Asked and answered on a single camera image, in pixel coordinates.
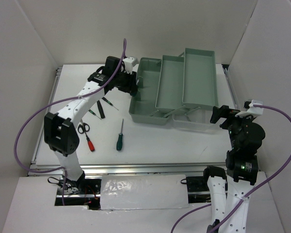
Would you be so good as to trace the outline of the small green precision screwdriver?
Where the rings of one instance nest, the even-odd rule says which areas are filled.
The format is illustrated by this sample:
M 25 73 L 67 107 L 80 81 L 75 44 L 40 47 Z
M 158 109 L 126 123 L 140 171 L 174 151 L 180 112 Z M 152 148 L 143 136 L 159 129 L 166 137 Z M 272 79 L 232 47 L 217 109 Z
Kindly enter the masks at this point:
M 103 97 L 102 100 L 104 100 L 104 101 L 105 101 L 106 103 L 108 103 L 110 106 L 112 106 L 113 108 L 115 108 L 116 110 L 119 111 L 119 109 L 116 108 L 116 107 L 113 105 L 113 103 L 111 103 L 111 102 L 110 102 L 108 99 L 106 99 L 105 97 Z

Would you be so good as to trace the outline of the black handled scissors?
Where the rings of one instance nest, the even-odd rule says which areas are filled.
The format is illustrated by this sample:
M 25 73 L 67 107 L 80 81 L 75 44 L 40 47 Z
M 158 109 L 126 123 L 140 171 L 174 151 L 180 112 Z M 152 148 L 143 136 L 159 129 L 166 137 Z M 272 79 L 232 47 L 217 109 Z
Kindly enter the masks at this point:
M 90 131 L 90 126 L 87 123 L 84 123 L 83 120 L 80 121 L 78 125 L 78 133 L 80 134 L 86 134 L 87 132 Z

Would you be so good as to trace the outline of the large green handled screwdriver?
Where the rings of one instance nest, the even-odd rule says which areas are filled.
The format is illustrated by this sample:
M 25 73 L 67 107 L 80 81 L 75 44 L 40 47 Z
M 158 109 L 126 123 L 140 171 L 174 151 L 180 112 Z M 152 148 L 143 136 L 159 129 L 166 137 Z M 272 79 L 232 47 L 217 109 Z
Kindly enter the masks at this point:
M 122 119 L 121 123 L 121 131 L 118 134 L 118 140 L 116 142 L 116 150 L 121 151 L 123 147 L 123 125 L 124 125 L 124 119 Z

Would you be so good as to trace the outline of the red handled screwdriver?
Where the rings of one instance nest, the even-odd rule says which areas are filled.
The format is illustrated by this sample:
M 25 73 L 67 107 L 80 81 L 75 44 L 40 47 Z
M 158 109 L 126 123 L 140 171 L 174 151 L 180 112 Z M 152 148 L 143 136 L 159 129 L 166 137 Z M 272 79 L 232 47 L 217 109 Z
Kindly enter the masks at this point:
M 86 137 L 87 144 L 88 144 L 88 147 L 89 147 L 90 151 L 94 152 L 95 151 L 95 147 L 94 147 L 92 141 L 90 140 L 89 136 L 87 135 L 87 133 L 85 133 L 85 137 Z

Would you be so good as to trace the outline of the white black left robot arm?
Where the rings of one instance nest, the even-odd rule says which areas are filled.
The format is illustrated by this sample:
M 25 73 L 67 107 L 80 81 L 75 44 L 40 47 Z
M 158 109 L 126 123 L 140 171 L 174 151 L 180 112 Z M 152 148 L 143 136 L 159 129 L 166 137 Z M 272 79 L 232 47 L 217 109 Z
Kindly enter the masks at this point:
M 135 57 L 107 57 L 105 65 L 89 76 L 75 100 L 58 112 L 47 113 L 44 117 L 44 141 L 65 168 L 67 174 L 64 178 L 69 189 L 76 194 L 86 188 L 85 173 L 76 154 L 80 143 L 77 127 L 90 108 L 113 88 L 131 96 L 136 95 L 138 86 L 136 72 L 133 71 L 136 64 L 138 60 Z

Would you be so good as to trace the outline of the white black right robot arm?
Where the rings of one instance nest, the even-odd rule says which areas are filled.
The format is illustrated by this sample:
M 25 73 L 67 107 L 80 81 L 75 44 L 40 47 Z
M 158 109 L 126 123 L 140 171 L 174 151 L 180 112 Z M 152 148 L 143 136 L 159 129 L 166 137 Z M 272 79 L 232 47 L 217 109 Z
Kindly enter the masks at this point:
M 225 121 L 220 128 L 228 130 L 231 150 L 226 153 L 226 169 L 207 166 L 202 186 L 210 191 L 212 224 L 207 232 L 244 233 L 250 198 L 246 197 L 255 187 L 258 175 L 257 150 L 265 138 L 264 129 L 253 122 L 263 109 L 253 102 L 245 102 L 245 111 L 226 105 L 213 107 L 210 122 Z

